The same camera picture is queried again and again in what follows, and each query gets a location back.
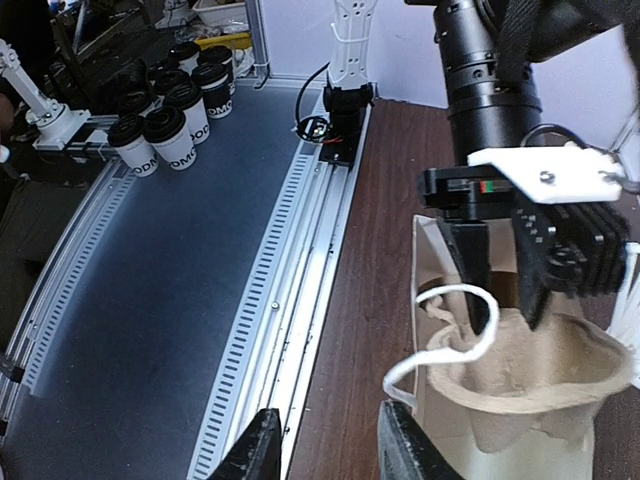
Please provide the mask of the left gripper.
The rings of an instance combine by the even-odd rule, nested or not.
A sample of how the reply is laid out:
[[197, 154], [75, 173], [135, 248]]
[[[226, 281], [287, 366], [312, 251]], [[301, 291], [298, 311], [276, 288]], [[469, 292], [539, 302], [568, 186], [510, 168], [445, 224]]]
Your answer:
[[[490, 165], [426, 169], [418, 177], [418, 191], [423, 206], [442, 218], [440, 232], [465, 284], [490, 286], [489, 228], [481, 221], [511, 218], [519, 309], [536, 330], [550, 296], [546, 262], [557, 233], [545, 208]], [[465, 298], [471, 328], [479, 335], [489, 318], [488, 307], [475, 295], [466, 293]]]

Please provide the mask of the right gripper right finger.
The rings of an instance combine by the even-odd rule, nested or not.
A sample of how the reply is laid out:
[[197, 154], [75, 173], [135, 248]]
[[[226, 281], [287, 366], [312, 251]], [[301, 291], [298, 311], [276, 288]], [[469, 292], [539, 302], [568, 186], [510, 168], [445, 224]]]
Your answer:
[[463, 480], [401, 402], [380, 404], [377, 441], [382, 480]]

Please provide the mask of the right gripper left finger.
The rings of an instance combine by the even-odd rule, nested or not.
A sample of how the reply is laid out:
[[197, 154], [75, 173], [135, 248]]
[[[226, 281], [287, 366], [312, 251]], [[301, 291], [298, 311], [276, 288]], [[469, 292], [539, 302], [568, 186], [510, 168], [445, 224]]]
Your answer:
[[282, 469], [279, 410], [257, 412], [208, 480], [278, 480]]

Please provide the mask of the cardboard cup carrier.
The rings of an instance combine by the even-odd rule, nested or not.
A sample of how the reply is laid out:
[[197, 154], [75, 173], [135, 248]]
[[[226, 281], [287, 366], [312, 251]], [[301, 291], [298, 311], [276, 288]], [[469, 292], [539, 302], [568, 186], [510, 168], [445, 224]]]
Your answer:
[[471, 363], [421, 367], [412, 413], [431, 437], [472, 434], [483, 453], [498, 453], [530, 431], [571, 443], [591, 429], [605, 400], [629, 387], [627, 347], [556, 297], [530, 330], [517, 290], [490, 289], [500, 305], [494, 343]]

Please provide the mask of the brown paper bag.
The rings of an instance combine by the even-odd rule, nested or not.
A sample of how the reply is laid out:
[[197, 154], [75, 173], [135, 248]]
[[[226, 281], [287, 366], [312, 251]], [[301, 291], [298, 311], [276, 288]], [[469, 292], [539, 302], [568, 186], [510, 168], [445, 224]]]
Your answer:
[[[486, 289], [469, 288], [461, 281], [438, 222], [424, 216], [414, 219], [411, 303], [415, 351], [396, 364], [383, 380], [384, 391], [411, 411], [417, 404], [414, 386], [419, 368], [471, 363], [480, 359], [494, 343], [500, 305], [495, 294], [491, 293], [491, 287], [516, 288], [519, 309], [516, 248], [511, 224], [507, 220], [493, 220], [488, 228], [490, 286]], [[481, 298], [488, 307], [489, 318], [479, 335], [471, 328], [466, 293]], [[575, 300], [563, 294], [553, 294], [540, 325], [558, 296]], [[617, 308], [611, 326], [601, 329], [631, 352], [633, 373], [630, 387], [636, 384], [638, 372], [637, 354], [626, 315], [625, 309]], [[472, 434], [452, 437], [425, 434], [465, 479], [589, 479], [593, 475], [594, 422], [576, 443], [554, 439], [540, 431], [530, 431], [515, 444], [493, 454], [481, 452]]]

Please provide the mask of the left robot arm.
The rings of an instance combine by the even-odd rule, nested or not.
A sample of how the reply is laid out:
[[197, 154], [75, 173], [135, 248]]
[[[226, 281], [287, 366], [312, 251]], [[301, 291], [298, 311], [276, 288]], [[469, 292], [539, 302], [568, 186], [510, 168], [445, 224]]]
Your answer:
[[593, 296], [620, 286], [627, 221], [612, 202], [545, 206], [496, 169], [472, 167], [485, 147], [532, 149], [554, 132], [541, 120], [531, 64], [621, 26], [639, 54], [635, 1], [438, 1], [435, 40], [449, 101], [456, 163], [422, 175], [422, 200], [437, 210], [463, 281], [489, 282], [488, 224], [510, 218], [519, 308], [536, 328], [554, 292]]

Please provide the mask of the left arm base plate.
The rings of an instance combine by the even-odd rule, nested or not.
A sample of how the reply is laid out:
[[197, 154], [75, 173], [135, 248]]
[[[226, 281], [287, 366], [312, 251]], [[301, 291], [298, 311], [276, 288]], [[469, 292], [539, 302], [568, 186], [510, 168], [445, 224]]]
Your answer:
[[321, 146], [320, 160], [329, 164], [352, 168], [355, 163], [364, 117], [373, 105], [374, 89], [371, 83], [357, 89], [345, 90], [325, 86], [322, 100], [328, 117], [300, 117], [302, 97], [307, 88], [299, 91], [294, 118], [295, 133], [303, 141]]

